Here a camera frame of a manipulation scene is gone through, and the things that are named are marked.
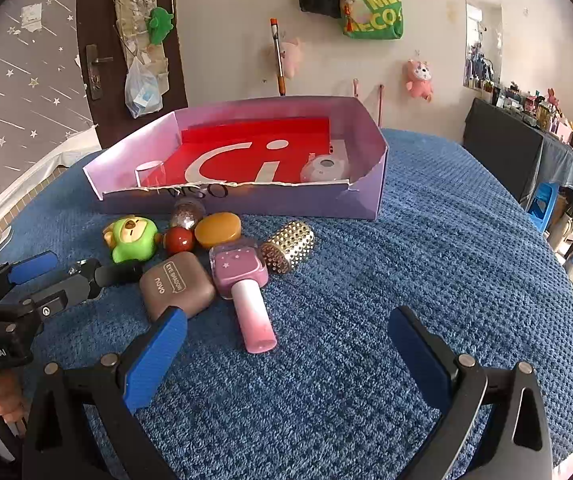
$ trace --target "red ball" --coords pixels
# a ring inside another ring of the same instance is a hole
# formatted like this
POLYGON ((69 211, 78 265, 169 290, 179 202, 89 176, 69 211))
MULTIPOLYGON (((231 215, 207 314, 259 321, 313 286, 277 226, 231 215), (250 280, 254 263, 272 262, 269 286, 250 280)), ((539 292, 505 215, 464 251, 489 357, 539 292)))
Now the red ball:
POLYGON ((180 226, 169 228, 169 230, 164 233, 164 239, 162 240, 162 245, 169 254, 192 251, 195 244, 193 233, 180 226))

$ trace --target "silver bolt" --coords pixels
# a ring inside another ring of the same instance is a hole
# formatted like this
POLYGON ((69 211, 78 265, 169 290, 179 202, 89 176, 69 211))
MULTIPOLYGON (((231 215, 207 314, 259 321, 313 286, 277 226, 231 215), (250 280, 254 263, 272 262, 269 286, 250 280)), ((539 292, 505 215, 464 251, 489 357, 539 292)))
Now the silver bolt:
POLYGON ((44 367, 44 373, 47 375, 53 375, 54 373, 57 372, 58 368, 59 366, 57 365, 57 363, 50 362, 44 367))
POLYGON ((460 365, 471 368, 475 366, 475 358, 471 354, 460 354, 457 358, 460 365))
POLYGON ((102 366, 113 366, 118 362, 118 354, 111 352, 110 354, 104 354, 100 359, 102 366))
POLYGON ((519 361, 517 367, 522 374, 530 374, 533 372, 533 367, 526 361, 519 361))

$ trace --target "blue gripper pad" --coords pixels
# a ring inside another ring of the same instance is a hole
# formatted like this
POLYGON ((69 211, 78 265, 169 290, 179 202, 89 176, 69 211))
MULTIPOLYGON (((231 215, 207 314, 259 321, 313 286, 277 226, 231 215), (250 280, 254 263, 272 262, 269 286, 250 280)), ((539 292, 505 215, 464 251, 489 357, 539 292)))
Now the blue gripper pad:
POLYGON ((168 307, 151 330, 155 333, 124 375, 122 398, 131 414, 151 403, 186 338, 186 314, 168 307))
MULTIPOLYGON (((417 320, 410 308, 408 311, 417 320)), ((402 312, 402 308, 396 308, 391 312, 389 336, 407 365, 424 401, 432 408, 446 413, 451 405, 451 381, 448 373, 436 359, 428 343, 402 312)))
POLYGON ((47 251, 32 258, 13 264, 9 272, 9 283, 20 285, 36 278, 57 266, 57 255, 47 251))

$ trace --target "green plush toy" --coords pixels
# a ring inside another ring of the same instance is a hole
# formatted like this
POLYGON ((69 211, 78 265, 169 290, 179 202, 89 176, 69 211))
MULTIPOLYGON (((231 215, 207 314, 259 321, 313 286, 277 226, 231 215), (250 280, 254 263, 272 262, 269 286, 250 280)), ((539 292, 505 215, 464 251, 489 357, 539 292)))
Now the green plush toy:
POLYGON ((150 260, 162 239, 153 221, 140 216, 121 218, 107 226, 103 234, 116 264, 126 260, 150 260))
POLYGON ((173 29, 173 14, 169 14, 162 7, 155 7, 151 10, 151 17, 146 24, 149 31, 149 39, 154 45, 162 44, 164 38, 173 29))

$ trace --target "blue tablecloth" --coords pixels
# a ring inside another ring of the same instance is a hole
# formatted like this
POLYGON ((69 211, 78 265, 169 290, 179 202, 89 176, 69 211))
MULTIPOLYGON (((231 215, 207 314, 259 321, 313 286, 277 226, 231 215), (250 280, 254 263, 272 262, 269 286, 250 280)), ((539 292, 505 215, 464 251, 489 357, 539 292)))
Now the blue tablecloth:
MULTIPOLYGON (((573 290, 562 267, 508 191, 460 146, 410 132, 385 135, 380 218, 308 219, 317 236, 310 261, 263 289, 277 348, 246 353, 224 300, 189 321, 151 407, 137 412, 180 478, 395 478, 438 418, 386 335, 391 310, 402 304, 483 365, 531 362, 555 463, 573 451, 573 290)), ((92 157, 18 216, 0 262, 47 249, 62 267, 88 256, 109 262, 102 228, 116 216, 98 212, 82 172, 92 157)), ((166 228, 166 219, 155 219, 166 228)), ((244 233, 259 239, 287 220, 242 219, 244 233)), ((90 365, 147 328, 137 285, 63 312, 36 338, 27 392, 46 362, 90 365)), ((456 472, 480 434, 478 424, 456 472)))

